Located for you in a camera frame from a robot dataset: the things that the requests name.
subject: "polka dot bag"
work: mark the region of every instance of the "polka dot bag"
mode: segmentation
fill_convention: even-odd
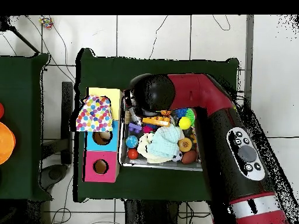
[[[77,131],[112,131],[110,100],[106,96],[90,95],[76,119]]]

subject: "blue ball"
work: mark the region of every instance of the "blue ball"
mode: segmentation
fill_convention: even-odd
[[[135,148],[138,145],[138,138],[136,136],[128,136],[126,145],[130,149]]]

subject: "dark green table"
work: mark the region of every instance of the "dark green table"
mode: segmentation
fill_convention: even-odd
[[[85,97],[87,87],[123,90],[128,87],[132,78],[145,73],[206,73],[215,77],[226,88],[230,86],[236,89],[238,65],[235,58],[226,62],[104,58],[95,57],[90,49],[82,49],[76,59],[76,108],[79,107],[79,99]],[[115,183],[83,182],[84,134],[81,132],[75,134],[75,149],[79,150],[79,156],[74,157],[75,201],[83,201],[85,198],[210,200],[203,173],[200,171],[121,167]]]
[[[48,54],[0,56],[0,119],[16,137],[11,157],[0,165],[0,199],[51,200],[39,186],[41,160],[41,69]]]

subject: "orange ball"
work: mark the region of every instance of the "orange ball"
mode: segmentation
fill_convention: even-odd
[[[130,159],[136,159],[137,157],[138,157],[138,152],[137,152],[137,150],[136,149],[129,149],[128,150],[128,157],[130,158]]]
[[[3,107],[3,105],[0,103],[0,118],[2,118],[3,115],[4,115],[4,107]]]

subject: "round hole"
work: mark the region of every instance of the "round hole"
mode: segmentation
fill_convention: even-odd
[[[112,132],[94,132],[92,139],[98,145],[107,145],[112,139]]]
[[[96,173],[104,174],[108,171],[108,163],[105,160],[99,159],[93,164],[93,169]]]

